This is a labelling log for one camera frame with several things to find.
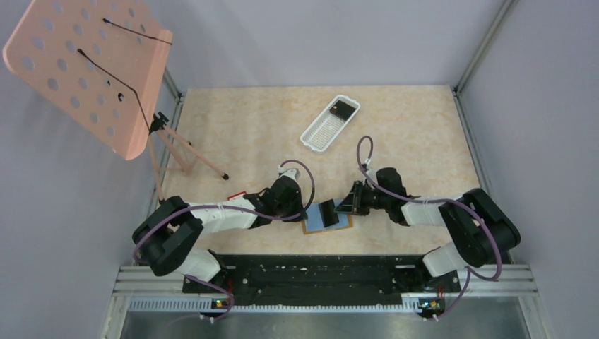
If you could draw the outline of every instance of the pink music stand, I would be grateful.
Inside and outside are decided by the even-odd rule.
[[[3,56],[11,72],[125,160],[138,157],[148,144],[163,200],[159,173],[170,168],[158,167],[149,134],[171,41],[172,33],[160,27],[142,0],[33,0]],[[94,66],[79,49],[133,88],[140,102],[130,88]],[[189,173],[195,162],[186,162],[165,132],[228,179],[168,126],[155,131],[181,165],[174,170]]]

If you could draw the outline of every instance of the blue cloth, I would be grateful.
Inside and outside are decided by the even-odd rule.
[[[335,202],[335,207],[337,207],[339,203],[341,203],[342,199],[334,199],[333,201]],[[313,203],[312,205],[310,205],[310,207],[308,207],[308,209],[306,210],[306,214],[308,215],[308,219],[304,222],[306,224],[306,232],[308,233],[336,230],[350,225],[350,221],[347,214],[337,213],[337,216],[339,217],[339,222],[329,227],[324,227],[318,203]]]

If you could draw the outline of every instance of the marble-pattern surface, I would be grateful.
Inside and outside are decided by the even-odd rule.
[[[317,154],[303,146],[300,135],[337,94],[362,108],[328,150]],[[455,196],[478,186],[449,86],[192,89],[177,130],[230,175],[224,181],[201,162],[190,176],[168,172],[166,196],[185,201],[209,203],[260,191],[290,158],[314,174],[316,202],[343,198],[362,179],[355,148],[365,134],[374,139],[373,168],[397,168],[409,194]],[[306,203],[305,173],[299,183]],[[444,227],[402,227],[378,210],[353,221],[350,229],[309,235],[301,223],[272,222],[210,234],[197,246],[236,254],[423,254],[450,240]]]

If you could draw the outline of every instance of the white plastic basket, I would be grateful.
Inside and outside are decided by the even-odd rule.
[[[331,107],[337,101],[344,102],[355,108],[355,111],[347,120],[343,120],[330,112]],[[299,139],[309,149],[314,152],[322,153],[330,146],[330,144],[332,144],[333,140],[337,138],[337,135],[341,133],[345,128],[345,125],[352,120],[359,110],[359,102],[346,95],[337,95],[335,99],[326,105],[323,111],[316,117],[310,126],[308,126]]]

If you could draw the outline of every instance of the white wall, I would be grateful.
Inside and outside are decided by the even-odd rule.
[[[457,84],[502,0],[146,0],[182,88]]]
[[[558,338],[596,338],[597,18],[597,1],[520,1],[464,93]]]
[[[29,1],[0,1],[4,46]],[[159,108],[172,112],[165,89]],[[0,62],[0,338],[97,338],[153,187]]]

